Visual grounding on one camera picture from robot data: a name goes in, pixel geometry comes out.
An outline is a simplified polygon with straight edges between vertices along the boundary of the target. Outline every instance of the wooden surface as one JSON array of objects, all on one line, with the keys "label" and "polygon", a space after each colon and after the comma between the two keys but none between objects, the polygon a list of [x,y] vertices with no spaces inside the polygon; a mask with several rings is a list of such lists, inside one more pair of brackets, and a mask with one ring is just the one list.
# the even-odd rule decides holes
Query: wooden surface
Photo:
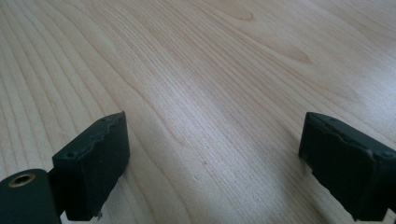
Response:
[{"label": "wooden surface", "polygon": [[298,159],[305,112],[396,148],[394,0],[0,8],[1,179],[126,112],[132,158],[92,223],[353,223]]}]

